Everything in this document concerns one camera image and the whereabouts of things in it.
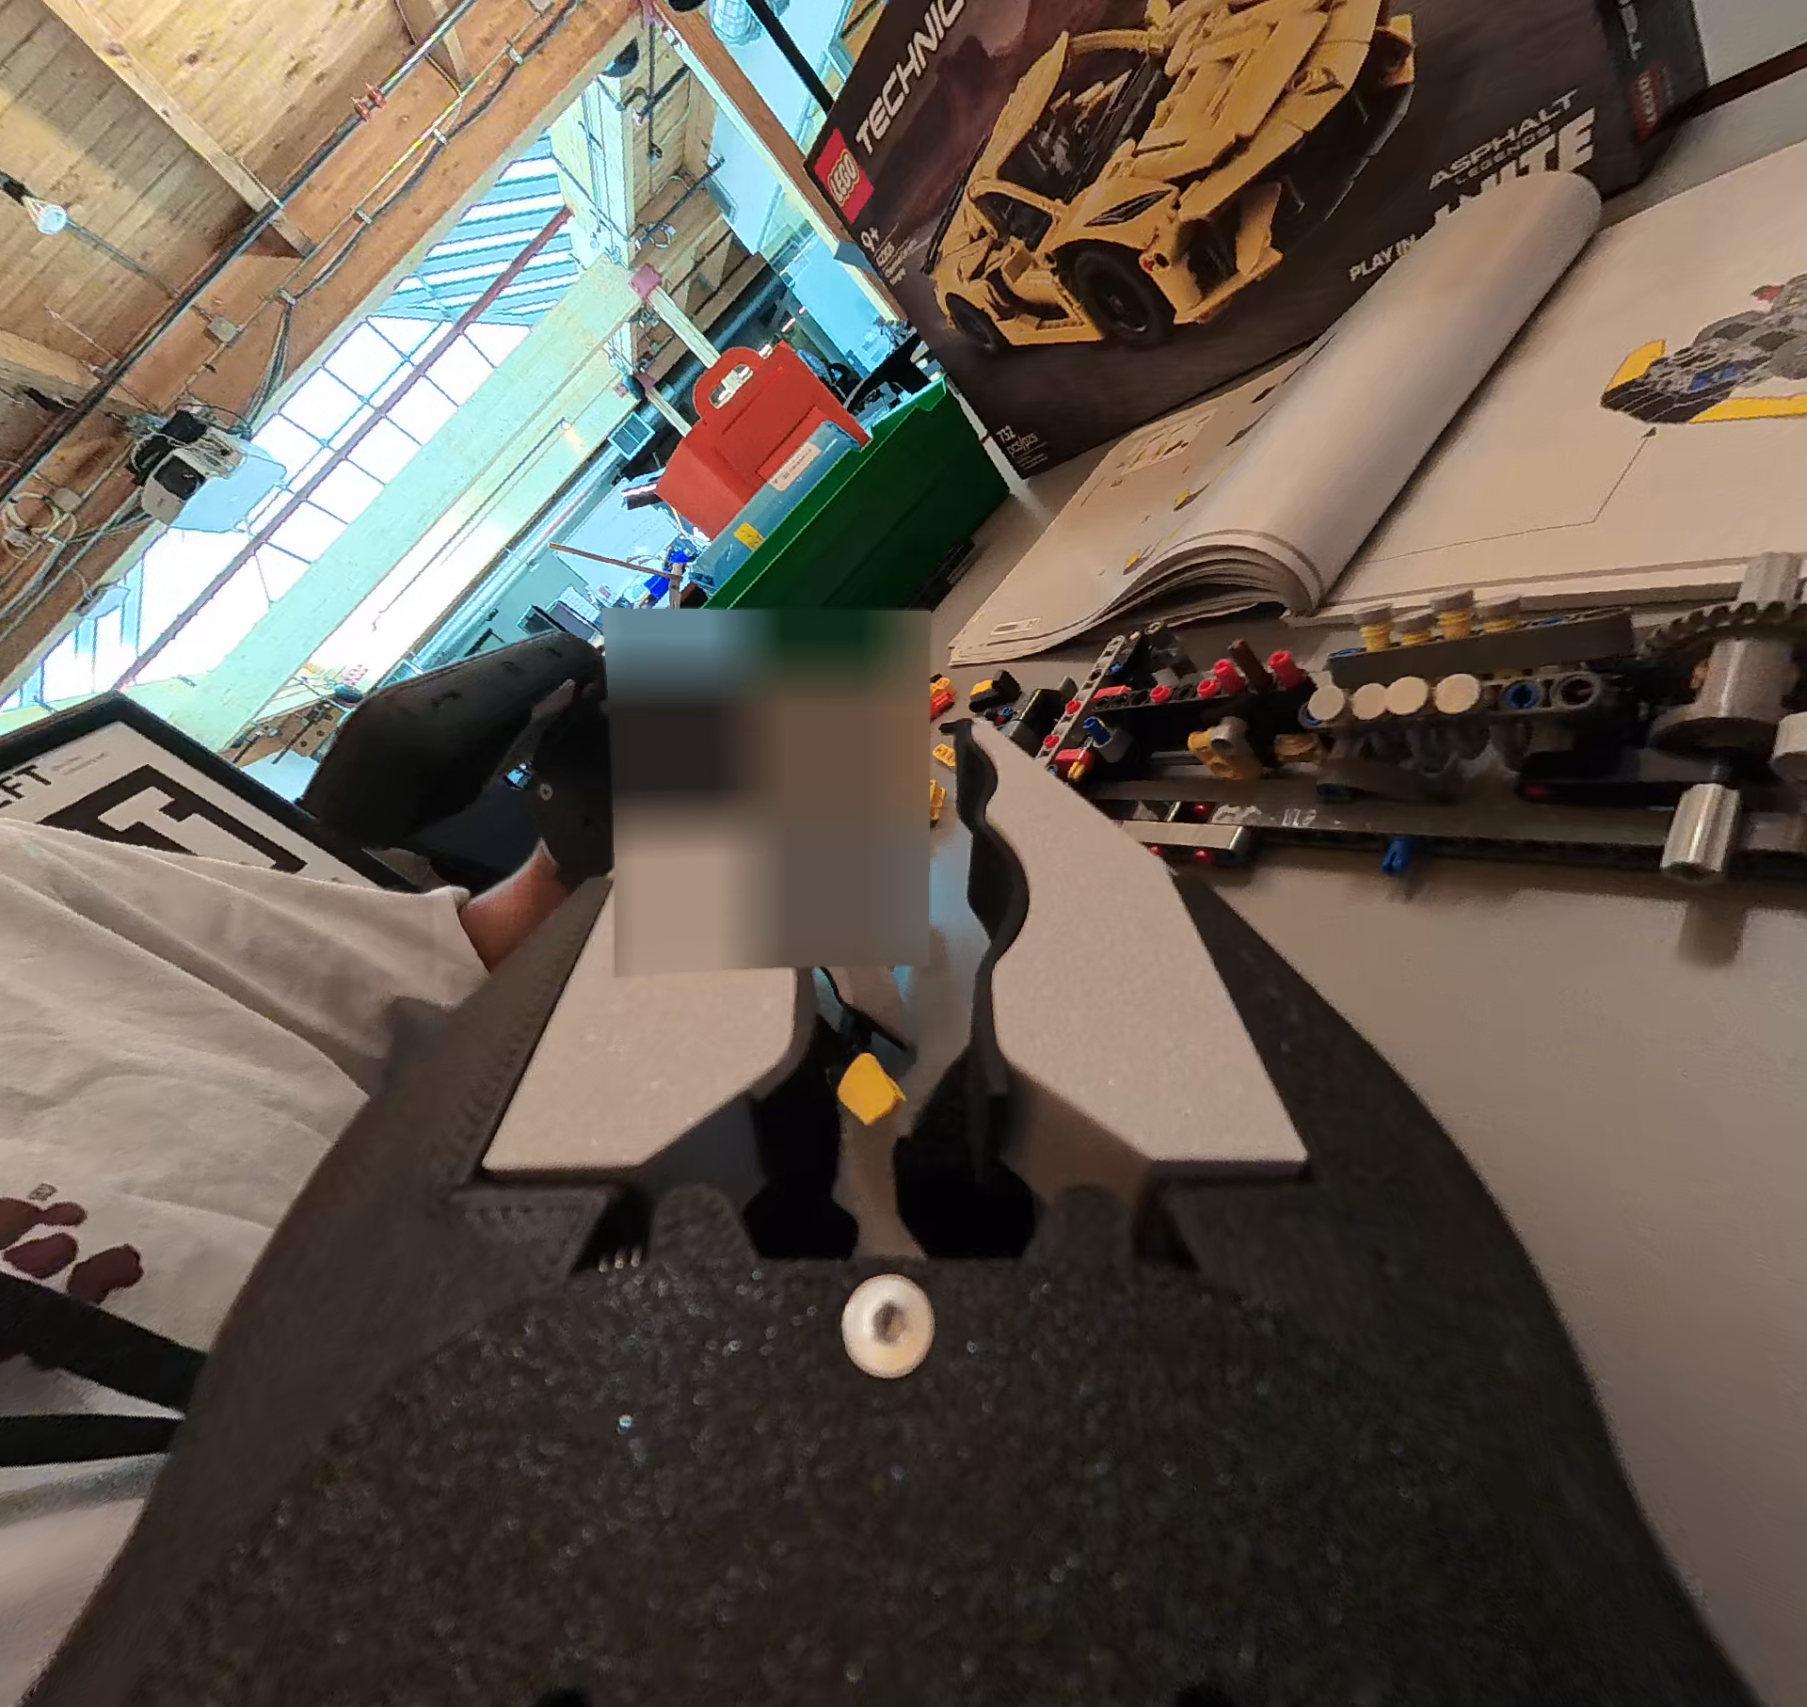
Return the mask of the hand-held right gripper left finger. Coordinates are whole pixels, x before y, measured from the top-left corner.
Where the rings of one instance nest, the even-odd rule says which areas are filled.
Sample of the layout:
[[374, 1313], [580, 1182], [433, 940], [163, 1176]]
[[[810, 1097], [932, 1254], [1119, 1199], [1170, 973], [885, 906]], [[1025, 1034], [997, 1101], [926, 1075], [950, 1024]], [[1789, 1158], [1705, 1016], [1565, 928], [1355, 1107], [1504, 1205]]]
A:
[[618, 973], [600, 912], [482, 1158], [496, 1182], [621, 1182], [649, 1197], [765, 1186], [753, 1109], [802, 1064], [802, 969]]

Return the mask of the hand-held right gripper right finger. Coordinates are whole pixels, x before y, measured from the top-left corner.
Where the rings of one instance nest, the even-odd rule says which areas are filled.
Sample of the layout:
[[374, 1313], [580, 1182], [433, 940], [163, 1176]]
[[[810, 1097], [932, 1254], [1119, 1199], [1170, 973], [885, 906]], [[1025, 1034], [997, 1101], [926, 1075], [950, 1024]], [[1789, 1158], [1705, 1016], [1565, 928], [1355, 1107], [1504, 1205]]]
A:
[[1034, 1195], [1298, 1176], [1306, 1150], [1170, 869], [987, 721], [956, 808], [993, 1148]]

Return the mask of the person's left forearm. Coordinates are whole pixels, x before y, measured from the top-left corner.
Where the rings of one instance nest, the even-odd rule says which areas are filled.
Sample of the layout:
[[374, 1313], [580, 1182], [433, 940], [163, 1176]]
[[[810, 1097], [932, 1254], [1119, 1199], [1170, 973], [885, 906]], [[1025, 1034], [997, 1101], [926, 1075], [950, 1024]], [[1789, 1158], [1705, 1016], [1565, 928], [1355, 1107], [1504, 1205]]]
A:
[[572, 895], [545, 843], [498, 885], [458, 906], [464, 938], [480, 963], [494, 971], [557, 916]]

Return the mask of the lego car chassis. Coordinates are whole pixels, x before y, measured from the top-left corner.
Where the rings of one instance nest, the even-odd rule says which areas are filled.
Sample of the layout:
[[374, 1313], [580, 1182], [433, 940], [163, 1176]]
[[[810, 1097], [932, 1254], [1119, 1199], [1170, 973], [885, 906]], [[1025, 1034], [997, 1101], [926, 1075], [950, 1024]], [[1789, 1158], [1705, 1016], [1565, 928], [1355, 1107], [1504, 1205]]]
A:
[[1803, 558], [1652, 627], [1624, 605], [1379, 607], [1318, 668], [1166, 623], [1105, 645], [1013, 739], [1164, 857], [1247, 841], [1803, 879]]

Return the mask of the lego set box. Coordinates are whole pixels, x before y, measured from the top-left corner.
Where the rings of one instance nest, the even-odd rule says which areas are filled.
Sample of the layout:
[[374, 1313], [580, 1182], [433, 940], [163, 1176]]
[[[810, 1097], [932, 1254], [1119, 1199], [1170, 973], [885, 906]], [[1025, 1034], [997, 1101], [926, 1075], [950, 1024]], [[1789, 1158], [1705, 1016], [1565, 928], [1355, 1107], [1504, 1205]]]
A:
[[1502, 181], [1636, 183], [1703, 88], [1691, 0], [889, 0], [808, 167], [1032, 476], [1316, 340]]

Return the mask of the framed black white marker sign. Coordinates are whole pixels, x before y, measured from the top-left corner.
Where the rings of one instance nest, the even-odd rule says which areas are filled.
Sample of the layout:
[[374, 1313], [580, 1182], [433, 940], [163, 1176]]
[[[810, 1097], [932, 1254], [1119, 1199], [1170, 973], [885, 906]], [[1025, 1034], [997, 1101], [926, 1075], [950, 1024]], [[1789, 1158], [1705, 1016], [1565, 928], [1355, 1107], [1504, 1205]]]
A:
[[100, 694], [2, 737], [8, 822], [258, 871], [415, 893], [295, 802], [124, 694]]

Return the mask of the blue roll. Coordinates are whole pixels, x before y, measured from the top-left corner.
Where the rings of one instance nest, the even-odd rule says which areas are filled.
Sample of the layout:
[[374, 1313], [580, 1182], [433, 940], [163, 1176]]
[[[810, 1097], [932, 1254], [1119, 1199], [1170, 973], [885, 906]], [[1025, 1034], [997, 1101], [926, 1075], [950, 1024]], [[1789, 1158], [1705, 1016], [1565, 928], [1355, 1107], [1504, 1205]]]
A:
[[867, 450], [867, 438], [855, 438], [852, 430], [836, 423], [814, 426], [777, 458], [755, 495], [692, 562], [696, 586], [714, 596], [755, 552], [775, 539], [779, 527], [800, 511], [802, 503], [826, 484], [828, 476], [842, 474], [842, 468], [855, 454]]

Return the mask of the ceiling mounted heater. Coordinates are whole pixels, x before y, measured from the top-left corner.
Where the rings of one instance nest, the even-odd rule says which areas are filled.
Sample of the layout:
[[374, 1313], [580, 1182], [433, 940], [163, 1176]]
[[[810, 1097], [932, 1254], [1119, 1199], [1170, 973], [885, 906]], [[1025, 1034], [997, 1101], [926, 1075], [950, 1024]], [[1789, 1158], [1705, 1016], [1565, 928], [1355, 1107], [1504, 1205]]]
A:
[[246, 446], [209, 415], [171, 409], [138, 438], [128, 470], [140, 511], [171, 525], [207, 484], [234, 476], [244, 460]]

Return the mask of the person's white printed shirt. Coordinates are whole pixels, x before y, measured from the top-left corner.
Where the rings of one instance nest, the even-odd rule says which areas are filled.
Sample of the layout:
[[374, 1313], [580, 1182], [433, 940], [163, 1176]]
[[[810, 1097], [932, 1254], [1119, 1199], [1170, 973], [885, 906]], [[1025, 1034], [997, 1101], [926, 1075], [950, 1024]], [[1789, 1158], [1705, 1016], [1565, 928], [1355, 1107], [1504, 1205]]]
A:
[[4, 1278], [205, 1353], [399, 1030], [486, 979], [480, 918], [6, 826]]

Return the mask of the red plastic case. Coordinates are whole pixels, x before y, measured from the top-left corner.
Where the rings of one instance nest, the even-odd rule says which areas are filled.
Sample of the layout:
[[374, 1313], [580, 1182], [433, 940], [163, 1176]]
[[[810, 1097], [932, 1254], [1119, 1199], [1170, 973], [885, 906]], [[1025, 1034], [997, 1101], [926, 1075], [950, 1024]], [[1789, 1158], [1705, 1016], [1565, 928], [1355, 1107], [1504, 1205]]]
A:
[[771, 484], [806, 472], [802, 448], [834, 426], [861, 448], [869, 432], [785, 340], [736, 346], [692, 387], [696, 423], [655, 482], [657, 497], [706, 537], [722, 531]]

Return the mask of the green plastic bin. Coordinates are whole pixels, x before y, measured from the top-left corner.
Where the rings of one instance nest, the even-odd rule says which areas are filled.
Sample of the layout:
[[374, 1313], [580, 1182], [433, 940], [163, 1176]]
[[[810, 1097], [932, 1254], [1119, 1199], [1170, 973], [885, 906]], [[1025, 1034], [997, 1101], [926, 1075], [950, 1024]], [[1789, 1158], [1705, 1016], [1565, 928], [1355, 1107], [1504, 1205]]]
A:
[[946, 379], [873, 426], [706, 598], [708, 611], [914, 607], [1007, 497]]

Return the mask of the instruction booklet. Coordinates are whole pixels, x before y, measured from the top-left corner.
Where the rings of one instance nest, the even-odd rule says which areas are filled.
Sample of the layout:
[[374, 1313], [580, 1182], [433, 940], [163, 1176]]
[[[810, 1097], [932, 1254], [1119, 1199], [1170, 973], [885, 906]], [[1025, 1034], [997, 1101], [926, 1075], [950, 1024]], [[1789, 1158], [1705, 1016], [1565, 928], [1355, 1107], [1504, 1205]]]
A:
[[950, 645], [1443, 596], [1717, 600], [1803, 554], [1805, 147], [1612, 228], [1577, 175], [1461, 206], [1320, 340], [1117, 440]]

